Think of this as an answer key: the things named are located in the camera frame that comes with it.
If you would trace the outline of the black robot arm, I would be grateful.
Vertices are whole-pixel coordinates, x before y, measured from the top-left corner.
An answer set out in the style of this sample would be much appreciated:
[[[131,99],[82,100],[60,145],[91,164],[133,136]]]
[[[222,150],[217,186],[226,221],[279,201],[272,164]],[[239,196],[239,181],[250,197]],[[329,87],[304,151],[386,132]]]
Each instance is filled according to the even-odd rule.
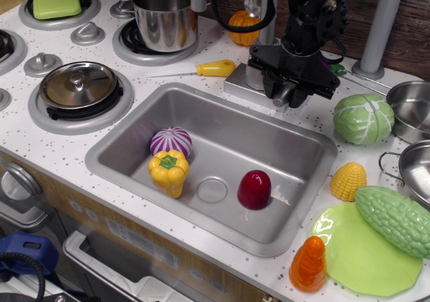
[[[241,28],[222,20],[218,0],[211,0],[211,4],[216,21],[239,34],[262,31],[276,16],[275,0],[267,0],[263,19]],[[331,99],[340,81],[327,66],[343,59],[329,60],[320,49],[332,41],[342,55],[346,53],[338,39],[348,24],[345,0],[288,0],[288,7],[290,15],[279,43],[257,40],[249,48],[247,84],[262,90],[276,107],[297,108],[314,94]]]

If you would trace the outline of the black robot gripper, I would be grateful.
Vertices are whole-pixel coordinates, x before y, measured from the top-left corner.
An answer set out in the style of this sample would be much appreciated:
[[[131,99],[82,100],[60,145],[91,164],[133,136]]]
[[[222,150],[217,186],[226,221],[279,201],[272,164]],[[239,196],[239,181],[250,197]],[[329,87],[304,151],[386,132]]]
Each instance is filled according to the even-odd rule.
[[[261,70],[265,95],[272,98],[285,79],[298,84],[288,93],[288,105],[299,108],[308,96],[315,93],[330,99],[340,85],[333,74],[318,56],[291,53],[284,46],[264,46],[254,44],[249,48],[249,65]]]

